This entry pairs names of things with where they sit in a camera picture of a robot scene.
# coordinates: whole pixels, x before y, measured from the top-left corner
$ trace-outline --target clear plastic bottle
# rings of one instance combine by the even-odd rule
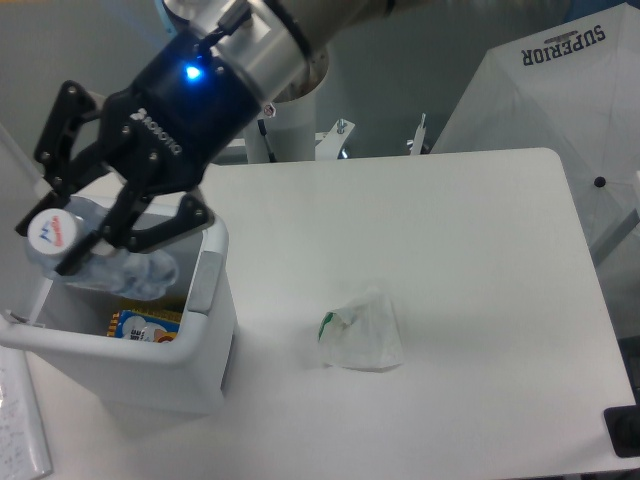
[[[29,224],[27,256],[45,277],[81,288],[102,290],[135,300],[162,297],[178,278],[178,265],[167,252],[142,254],[118,249],[92,255],[74,275],[61,276],[55,267],[76,242],[95,230],[106,209],[82,197],[72,197],[64,210],[48,209]]]

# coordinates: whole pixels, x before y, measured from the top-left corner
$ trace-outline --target white bottle cap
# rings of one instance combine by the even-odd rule
[[[57,257],[67,253],[76,243],[81,232],[82,220],[59,208],[40,212],[31,220],[27,239],[42,255]]]

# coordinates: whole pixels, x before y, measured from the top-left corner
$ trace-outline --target clear plastic bag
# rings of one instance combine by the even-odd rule
[[[375,289],[328,312],[318,346],[322,361],[339,367],[378,370],[404,361],[391,300]]]

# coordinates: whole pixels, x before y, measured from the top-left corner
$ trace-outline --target robotiq logo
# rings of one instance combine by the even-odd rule
[[[164,129],[158,125],[158,122],[154,122],[153,118],[149,116],[144,108],[140,108],[136,113],[132,113],[129,118],[136,122],[142,122],[142,124],[149,129],[158,140],[164,142],[165,146],[171,150],[174,155],[180,155],[182,153],[182,147],[176,142]]]

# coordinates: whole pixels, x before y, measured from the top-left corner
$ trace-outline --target white table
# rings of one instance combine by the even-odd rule
[[[241,336],[226,405],[210,417],[105,405],[31,357],[54,479],[640,466],[606,433],[603,410],[633,396],[552,152],[212,167],[203,189],[231,232]],[[323,367],[323,314],[371,284],[393,299],[405,364]]]

